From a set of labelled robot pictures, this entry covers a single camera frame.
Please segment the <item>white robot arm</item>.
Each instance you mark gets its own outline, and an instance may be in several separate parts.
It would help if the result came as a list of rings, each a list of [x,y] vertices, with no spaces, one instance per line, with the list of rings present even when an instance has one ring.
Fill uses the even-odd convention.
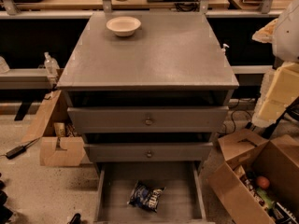
[[[299,62],[299,0],[279,15],[272,40],[273,54],[285,62]]]

